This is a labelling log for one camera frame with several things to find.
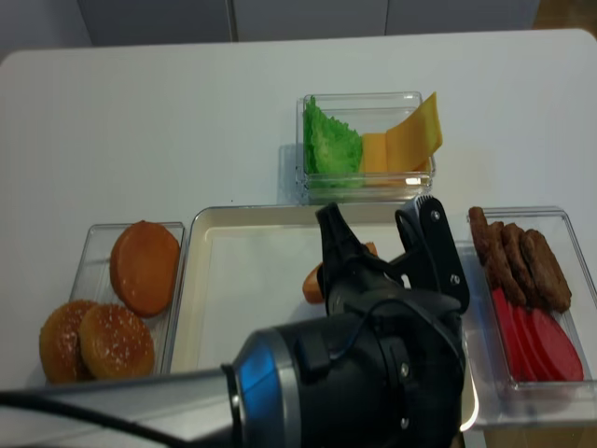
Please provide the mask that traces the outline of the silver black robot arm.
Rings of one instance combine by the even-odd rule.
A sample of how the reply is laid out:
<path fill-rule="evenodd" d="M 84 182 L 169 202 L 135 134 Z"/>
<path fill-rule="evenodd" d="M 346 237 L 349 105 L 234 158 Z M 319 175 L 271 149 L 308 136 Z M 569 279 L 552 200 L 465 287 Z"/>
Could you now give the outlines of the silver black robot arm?
<path fill-rule="evenodd" d="M 462 421 L 470 296 L 441 202 L 398 208 L 385 261 L 316 212 L 322 317 L 254 331 L 209 371 L 1 395 L 5 446 L 447 447 Z"/>

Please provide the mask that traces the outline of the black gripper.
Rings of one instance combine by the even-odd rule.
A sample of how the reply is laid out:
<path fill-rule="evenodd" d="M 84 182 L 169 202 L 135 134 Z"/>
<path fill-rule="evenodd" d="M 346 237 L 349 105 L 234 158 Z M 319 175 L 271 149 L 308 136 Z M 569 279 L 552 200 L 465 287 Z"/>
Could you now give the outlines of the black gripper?
<path fill-rule="evenodd" d="M 448 447 L 465 383 L 470 292 L 441 202 L 395 212 L 404 253 L 375 270 L 336 203 L 316 212 L 326 317 L 298 325 L 306 447 Z"/>

